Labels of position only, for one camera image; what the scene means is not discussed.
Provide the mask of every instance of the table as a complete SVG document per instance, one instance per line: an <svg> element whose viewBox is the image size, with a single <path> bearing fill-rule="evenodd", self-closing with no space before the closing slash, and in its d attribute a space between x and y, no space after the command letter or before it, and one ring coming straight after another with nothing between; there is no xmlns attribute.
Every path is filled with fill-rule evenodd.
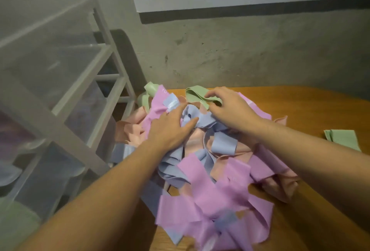
<svg viewBox="0 0 370 251"><path fill-rule="evenodd" d="M273 118L288 115L288 127L324 138L325 129L353 129L361 150L370 154L370 102L333 91L311 87L239 87ZM184 89L169 90L184 95ZM254 251L370 250L370 235L361 230L303 181L292 202L282 203L255 186L249 191L275 204L270 237L253 246ZM172 195L177 193L170 188ZM126 231L114 250L191 251L192 238L175 246L140 201Z"/></svg>

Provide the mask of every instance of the person's right hand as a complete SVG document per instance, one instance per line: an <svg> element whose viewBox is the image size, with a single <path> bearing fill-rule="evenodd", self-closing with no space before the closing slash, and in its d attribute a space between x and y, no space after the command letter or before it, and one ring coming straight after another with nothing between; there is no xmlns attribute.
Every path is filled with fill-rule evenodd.
<svg viewBox="0 0 370 251"><path fill-rule="evenodd" d="M209 110L226 126L246 132L261 118L252 110L242 97L235 91L224 87L216 87L208 91L205 98L216 96L222 100L222 107L216 106L215 103L209 104Z"/></svg>

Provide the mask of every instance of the concrete wall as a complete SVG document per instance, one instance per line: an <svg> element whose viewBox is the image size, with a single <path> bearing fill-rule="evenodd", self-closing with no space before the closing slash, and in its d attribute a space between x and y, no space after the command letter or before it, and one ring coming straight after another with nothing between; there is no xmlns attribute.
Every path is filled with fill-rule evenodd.
<svg viewBox="0 0 370 251"><path fill-rule="evenodd" d="M133 0L99 2L109 27L127 34L147 81L311 85L370 99L369 9L142 24Z"/></svg>

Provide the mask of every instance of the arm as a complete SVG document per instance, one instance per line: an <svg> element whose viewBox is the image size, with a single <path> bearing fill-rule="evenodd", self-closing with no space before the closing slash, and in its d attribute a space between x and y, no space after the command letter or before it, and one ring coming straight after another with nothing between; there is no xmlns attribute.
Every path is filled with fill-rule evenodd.
<svg viewBox="0 0 370 251"><path fill-rule="evenodd" d="M180 127L186 104L153 120L148 139L64 206L18 251L104 250L122 234L140 192L165 153L180 145L198 118Z"/></svg>
<svg viewBox="0 0 370 251"><path fill-rule="evenodd" d="M206 97L222 99L210 111L229 127L257 138L331 204L370 231L370 156L257 116L226 87Z"/></svg>

